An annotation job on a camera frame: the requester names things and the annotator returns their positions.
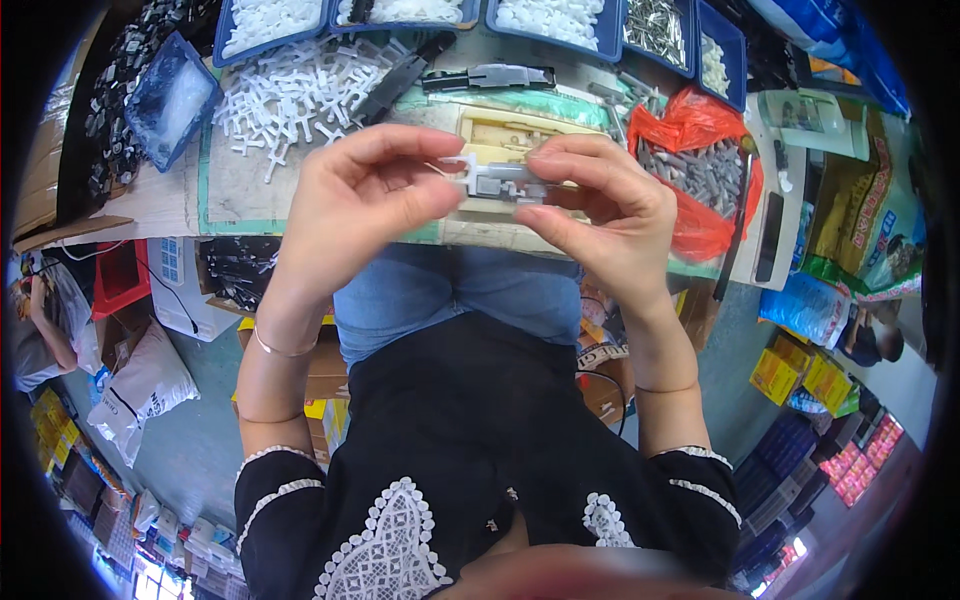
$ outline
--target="red plastic crate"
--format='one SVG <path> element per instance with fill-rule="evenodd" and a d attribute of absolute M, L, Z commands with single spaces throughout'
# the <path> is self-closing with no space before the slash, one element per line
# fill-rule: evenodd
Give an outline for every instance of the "red plastic crate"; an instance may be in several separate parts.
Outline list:
<path fill-rule="evenodd" d="M 97 250 L 105 250 L 113 244 L 98 244 Z M 94 321 L 150 295 L 147 262 L 147 240 L 127 241 L 110 252 L 97 255 L 93 306 L 90 307 L 90 317 Z"/>

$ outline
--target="white lace trim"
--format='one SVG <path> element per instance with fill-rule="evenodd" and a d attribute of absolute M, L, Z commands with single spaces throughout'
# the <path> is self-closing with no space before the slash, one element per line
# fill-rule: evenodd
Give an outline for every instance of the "white lace trim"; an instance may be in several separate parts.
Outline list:
<path fill-rule="evenodd" d="M 380 493 L 360 535 L 340 545 L 314 586 L 313 600 L 422 598 L 453 583 L 427 544 L 436 526 L 410 477 Z"/>
<path fill-rule="evenodd" d="M 305 490 L 307 488 L 322 488 L 323 486 L 324 482 L 318 479 L 298 479 L 297 481 L 291 481 L 290 483 L 283 484 L 276 489 L 276 492 L 268 493 L 257 500 L 256 506 L 253 507 L 253 512 L 250 513 L 250 518 L 247 519 L 247 522 L 243 526 L 243 533 L 240 534 L 239 538 L 237 538 L 237 556 L 240 555 L 240 549 L 243 546 L 244 540 L 247 538 L 247 534 L 250 532 L 250 526 L 253 523 L 253 520 L 256 518 L 257 514 L 263 510 L 263 507 L 267 506 L 282 495 L 286 495 L 290 492 Z"/>
<path fill-rule="evenodd" d="M 616 503 L 605 493 L 592 492 L 584 507 L 584 527 L 597 537 L 598 546 L 636 548 L 626 525 L 620 520 Z"/>
<path fill-rule="evenodd" d="M 284 450 L 286 452 L 293 452 L 294 454 L 298 456 L 302 456 L 303 458 L 307 459 L 314 465 L 317 464 L 317 458 L 314 456 L 310 456 L 303 450 L 297 450 L 296 448 L 292 448 L 289 445 L 272 445 L 269 448 L 263 448 L 259 452 L 254 452 L 254 454 L 251 454 L 246 459 L 244 459 L 244 462 L 240 463 L 240 470 L 237 471 L 237 478 L 234 481 L 234 483 L 236 483 L 236 481 L 240 481 L 240 473 L 243 472 L 243 467 L 245 467 L 246 465 L 249 465 L 250 463 L 252 463 L 253 461 L 255 461 L 260 457 L 266 456 L 271 452 L 279 452 L 280 450 Z"/>
<path fill-rule="evenodd" d="M 733 465 L 731 465 L 727 459 L 720 456 L 713 450 L 707 450 L 706 448 L 702 448 L 698 445 L 685 445 L 679 448 L 673 448 L 672 450 L 664 450 L 657 456 L 661 456 L 661 454 L 666 454 L 668 452 L 682 452 L 683 454 L 688 454 L 689 456 L 699 456 L 700 458 L 712 458 L 713 460 L 720 461 L 721 463 L 726 465 L 728 469 L 733 470 Z"/>
<path fill-rule="evenodd" d="M 720 496 L 719 493 L 714 492 L 714 491 L 711 490 L 710 488 L 707 488 L 707 487 L 705 487 L 705 486 L 702 486 L 702 485 L 700 485 L 700 484 L 698 484 L 698 483 L 690 483 L 689 481 L 686 481 L 685 479 L 671 479 L 671 480 L 670 480 L 670 485 L 680 486 L 681 488 L 687 488 L 688 490 L 693 490 L 693 491 L 695 491 L 695 492 L 699 492 L 699 493 L 701 493 L 701 494 L 703 494 L 703 495 L 705 495 L 705 496 L 709 496 L 709 497 L 713 498 L 714 500 L 716 500 L 717 502 L 720 503 L 720 506 L 722 506 L 722 507 L 724 507 L 725 509 L 727 509 L 727 512 L 728 512 L 728 513 L 730 513 L 731 515 L 733 515 L 733 518 L 736 520 L 736 526 L 737 526 L 737 528 L 739 528 L 740 525 L 743 523 L 743 521 L 740 519 L 740 514 L 739 514 L 739 513 L 736 511 L 736 509 L 733 507 L 733 504 L 731 504 L 731 503 L 728 502 L 727 500 L 724 500 L 724 499 Z"/>

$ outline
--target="concrete floor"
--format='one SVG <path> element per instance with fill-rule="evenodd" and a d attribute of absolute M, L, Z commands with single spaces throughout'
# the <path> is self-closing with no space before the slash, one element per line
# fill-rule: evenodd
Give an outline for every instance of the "concrete floor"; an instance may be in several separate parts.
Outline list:
<path fill-rule="evenodd" d="M 732 283 L 707 347 L 699 355 L 704 415 L 714 449 L 738 464 L 753 449 L 779 408 L 749 383 L 760 351 L 773 333 L 758 324 L 759 288 Z M 193 374 L 201 399 L 147 421 L 133 469 L 116 447 L 86 425 L 90 411 L 86 373 L 63 378 L 81 414 L 87 436 L 136 490 L 149 488 L 157 499 L 192 523 L 197 516 L 235 528 L 233 483 L 243 450 L 230 396 L 241 351 L 229 329 L 210 344 L 168 330 L 180 357 Z M 624 439 L 636 443 L 636 416 L 624 427 Z"/>

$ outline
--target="bracelet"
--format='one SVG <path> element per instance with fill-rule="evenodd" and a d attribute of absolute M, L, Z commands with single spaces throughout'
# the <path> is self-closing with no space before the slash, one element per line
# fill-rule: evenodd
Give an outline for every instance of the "bracelet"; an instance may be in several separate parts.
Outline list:
<path fill-rule="evenodd" d="M 263 348 L 264 352 L 268 354 L 276 354 L 277 356 L 283 356 L 284 358 L 297 358 L 299 356 L 303 356 L 304 354 L 309 353 L 317 345 L 317 340 L 314 340 L 313 344 L 310 345 L 310 348 L 301 350 L 300 352 L 295 352 L 293 354 L 287 354 L 287 353 L 281 352 L 280 350 L 276 348 L 270 348 L 269 346 L 263 343 L 263 340 L 260 339 L 260 334 L 256 332 L 256 323 L 253 324 L 253 337 L 256 338 L 256 342 L 260 345 L 261 348 Z"/>

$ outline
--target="blue plastic tray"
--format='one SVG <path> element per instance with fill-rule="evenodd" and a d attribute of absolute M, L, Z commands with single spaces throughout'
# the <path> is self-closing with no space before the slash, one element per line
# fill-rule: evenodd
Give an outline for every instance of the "blue plastic tray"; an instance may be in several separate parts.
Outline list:
<path fill-rule="evenodd" d="M 680 29 L 684 34 L 686 69 L 677 66 L 663 57 L 657 56 L 656 54 L 651 54 L 639 46 L 634 46 L 633 44 L 627 43 L 626 39 L 623 41 L 623 47 L 624 49 L 639 54 L 646 59 L 650 59 L 653 62 L 662 64 L 674 73 L 679 73 L 681 77 L 693 79 L 697 75 L 697 57 L 700 56 L 700 25 L 698 24 L 699 16 L 697 11 L 700 1 L 675 0 L 674 4 L 680 11 L 684 13 L 680 17 Z M 624 22 L 626 22 L 626 16 L 627 13 L 624 12 Z"/>
<path fill-rule="evenodd" d="M 332 34 L 348 34 L 350 32 L 377 32 L 393 29 L 435 29 L 460 32 L 473 29 L 480 20 L 481 0 L 464 0 L 460 11 L 464 20 L 460 23 L 428 23 L 425 21 L 394 21 L 391 23 L 355 23 L 353 25 L 337 25 L 337 15 L 340 0 L 330 0 L 330 32 Z"/>
<path fill-rule="evenodd" d="M 697 83 L 707 94 L 722 100 L 739 112 L 747 107 L 747 40 L 743 34 L 714 7 L 703 0 L 697 0 L 700 5 L 700 31 L 713 38 L 723 48 L 723 58 L 727 65 L 727 78 L 730 87 L 724 98 L 704 85 L 703 56 L 700 48 L 700 32 L 697 33 Z"/>
<path fill-rule="evenodd" d="M 320 32 L 326 29 L 326 21 L 327 15 L 330 11 L 330 3 L 335 1 L 336 0 L 324 0 L 324 2 L 321 4 L 320 23 L 317 24 L 317 27 L 308 29 L 305 32 L 300 32 L 298 34 L 278 37 L 277 39 L 262 43 L 259 46 L 253 46 L 253 48 L 250 48 L 249 50 L 238 52 L 228 59 L 224 59 L 224 47 L 227 45 L 227 40 L 230 39 L 230 30 L 236 27 L 236 23 L 233 22 L 233 0 L 224 0 L 224 4 L 220 8 L 220 18 L 217 20 L 217 36 L 213 40 L 213 66 L 222 68 L 228 64 L 240 62 L 241 60 L 248 59 L 249 57 L 266 52 L 271 48 L 282 46 L 283 44 L 291 41 L 300 41 L 301 39 L 308 39 L 310 37 L 318 36 Z"/>
<path fill-rule="evenodd" d="M 162 112 L 164 99 L 174 83 L 174 75 L 180 66 L 188 61 L 192 61 L 200 69 L 201 74 L 213 84 L 213 88 L 210 90 L 209 97 L 197 113 L 193 115 L 193 120 L 190 121 L 190 125 L 187 126 L 170 155 L 166 158 L 154 156 L 151 149 L 144 143 L 144 140 L 148 137 L 147 132 L 150 130 L 147 124 L 155 122 Z M 183 154 L 183 150 L 190 143 L 194 133 L 200 128 L 203 120 L 209 118 L 210 113 L 213 112 L 213 107 L 220 102 L 223 95 L 216 78 L 206 69 L 197 51 L 188 41 L 183 39 L 180 32 L 173 32 L 160 46 L 154 61 L 150 63 L 150 68 L 140 78 L 140 85 L 133 91 L 130 101 L 124 108 L 123 116 L 127 125 L 140 140 L 144 151 L 147 152 L 147 156 L 153 161 L 156 169 L 160 173 L 166 173 L 170 166 L 177 161 L 177 158 Z"/>
<path fill-rule="evenodd" d="M 522 32 L 519 29 L 497 27 L 496 10 L 499 6 L 500 0 L 490 0 L 487 4 L 487 27 L 491 31 L 509 36 L 527 37 L 548 44 L 563 46 L 564 48 L 589 54 L 592 57 L 606 60 L 607 62 L 620 62 L 620 57 L 623 55 L 623 24 L 627 18 L 627 0 L 606 0 L 603 11 L 597 15 L 597 24 L 593 26 L 594 34 L 598 39 L 596 52 L 589 48 L 578 46 L 577 44 L 554 39 L 553 37 L 530 34 Z"/>

